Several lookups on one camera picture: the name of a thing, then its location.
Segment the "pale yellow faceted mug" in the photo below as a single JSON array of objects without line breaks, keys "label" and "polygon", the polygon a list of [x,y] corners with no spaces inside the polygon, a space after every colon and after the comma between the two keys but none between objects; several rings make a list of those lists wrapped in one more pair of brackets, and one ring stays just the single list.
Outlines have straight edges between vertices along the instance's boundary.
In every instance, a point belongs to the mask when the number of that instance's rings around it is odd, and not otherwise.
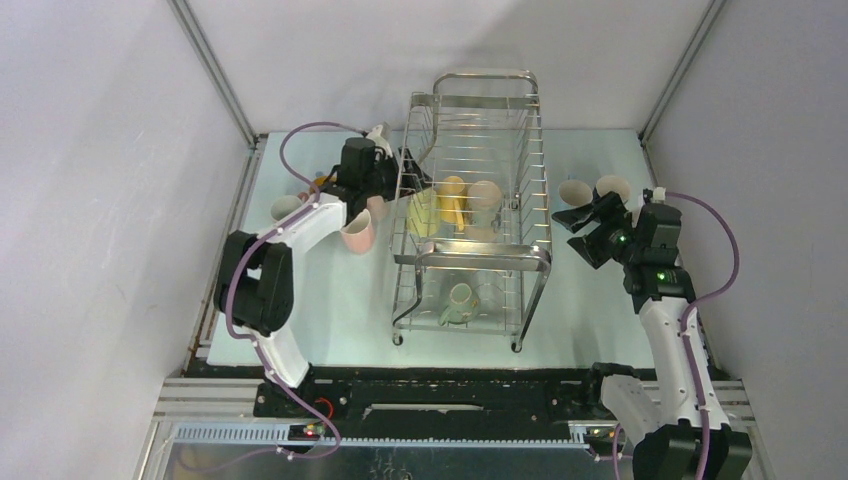
[{"label": "pale yellow faceted mug", "polygon": [[418,238],[429,238],[440,230],[439,202],[432,188],[411,196],[406,212],[406,228]]}]

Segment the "light blue faceted mug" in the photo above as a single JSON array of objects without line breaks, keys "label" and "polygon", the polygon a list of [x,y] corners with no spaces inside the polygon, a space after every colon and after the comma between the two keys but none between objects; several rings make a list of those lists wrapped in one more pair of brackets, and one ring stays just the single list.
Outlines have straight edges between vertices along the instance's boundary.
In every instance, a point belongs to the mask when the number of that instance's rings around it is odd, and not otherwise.
[{"label": "light blue faceted mug", "polygon": [[578,179],[567,179],[558,186],[558,195],[568,209],[589,205],[594,200],[593,189]]}]

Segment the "black mug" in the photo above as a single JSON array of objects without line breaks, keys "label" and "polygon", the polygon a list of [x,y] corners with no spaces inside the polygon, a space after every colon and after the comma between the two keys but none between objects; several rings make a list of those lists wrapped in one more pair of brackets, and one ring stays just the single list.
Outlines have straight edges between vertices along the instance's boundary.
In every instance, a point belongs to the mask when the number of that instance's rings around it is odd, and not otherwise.
[{"label": "black mug", "polygon": [[596,182],[594,192],[598,198],[609,193],[616,193],[622,203],[627,204],[631,198],[632,189],[626,178],[618,175],[604,175]]}]

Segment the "pink faceted mug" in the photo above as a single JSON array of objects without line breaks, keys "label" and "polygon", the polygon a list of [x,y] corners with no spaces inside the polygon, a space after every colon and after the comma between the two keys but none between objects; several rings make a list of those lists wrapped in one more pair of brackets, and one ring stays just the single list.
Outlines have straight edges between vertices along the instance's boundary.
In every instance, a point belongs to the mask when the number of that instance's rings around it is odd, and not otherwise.
[{"label": "pink faceted mug", "polygon": [[365,209],[349,224],[340,229],[342,240],[347,249],[357,255],[369,252],[376,241],[376,230],[372,214]]}]

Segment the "salmon dotted mug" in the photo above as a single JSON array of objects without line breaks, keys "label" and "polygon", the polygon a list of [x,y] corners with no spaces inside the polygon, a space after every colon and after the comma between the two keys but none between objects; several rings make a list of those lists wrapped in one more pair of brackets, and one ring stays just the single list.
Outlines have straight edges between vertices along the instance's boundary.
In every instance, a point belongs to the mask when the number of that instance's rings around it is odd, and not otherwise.
[{"label": "salmon dotted mug", "polygon": [[287,216],[302,208],[309,198],[310,196],[306,192],[278,197],[271,204],[269,210],[272,221],[274,223],[282,221]]}]

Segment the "iridescent pale pink mug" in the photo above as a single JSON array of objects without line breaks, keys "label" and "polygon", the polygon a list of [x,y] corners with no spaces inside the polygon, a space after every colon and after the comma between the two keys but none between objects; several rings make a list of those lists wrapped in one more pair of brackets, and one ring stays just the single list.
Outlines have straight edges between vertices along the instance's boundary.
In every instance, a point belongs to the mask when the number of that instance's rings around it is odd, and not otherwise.
[{"label": "iridescent pale pink mug", "polygon": [[369,197],[366,201],[366,208],[375,223],[383,221],[389,213],[389,205],[382,196]]}]

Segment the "blue butterfly mug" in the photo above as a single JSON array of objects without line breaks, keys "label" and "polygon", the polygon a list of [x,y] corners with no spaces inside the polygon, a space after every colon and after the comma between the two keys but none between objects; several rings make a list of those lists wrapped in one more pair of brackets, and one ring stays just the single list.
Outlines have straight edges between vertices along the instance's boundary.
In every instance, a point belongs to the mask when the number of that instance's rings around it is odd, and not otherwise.
[{"label": "blue butterfly mug", "polygon": [[328,175],[321,175],[316,177],[312,182],[313,190],[320,190],[325,184],[328,184],[331,180],[331,177]]}]

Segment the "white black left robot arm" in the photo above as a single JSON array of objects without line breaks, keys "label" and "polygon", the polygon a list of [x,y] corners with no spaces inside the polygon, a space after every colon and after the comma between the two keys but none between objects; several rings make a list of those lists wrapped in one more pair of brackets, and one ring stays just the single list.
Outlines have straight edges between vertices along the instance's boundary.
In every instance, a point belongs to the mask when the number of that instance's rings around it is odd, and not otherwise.
[{"label": "white black left robot arm", "polygon": [[215,306],[228,334],[247,340],[266,376],[281,385],[278,404],[304,416],[316,403],[303,380],[311,364],[293,330],[296,269],[326,237],[352,232],[355,221],[373,222],[370,205],[388,204],[431,186],[412,156],[394,151],[374,134],[350,137],[340,160],[293,211],[258,232],[236,230],[225,241],[215,286]]}]

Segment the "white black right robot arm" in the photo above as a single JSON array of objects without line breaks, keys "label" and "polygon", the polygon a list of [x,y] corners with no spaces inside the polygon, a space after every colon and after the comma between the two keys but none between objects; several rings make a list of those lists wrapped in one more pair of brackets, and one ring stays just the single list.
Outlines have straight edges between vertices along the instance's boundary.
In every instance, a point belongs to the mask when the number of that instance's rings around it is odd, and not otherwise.
[{"label": "white black right robot arm", "polygon": [[660,401],[619,365],[595,365],[603,378],[581,392],[585,411],[611,414],[616,432],[633,445],[636,479],[740,479],[752,457],[745,432],[735,431],[718,400],[698,326],[697,297],[680,265],[682,213],[661,188],[646,189],[638,211],[610,192],[553,219],[572,233],[569,246],[592,268],[621,265],[623,286],[644,329]]}]

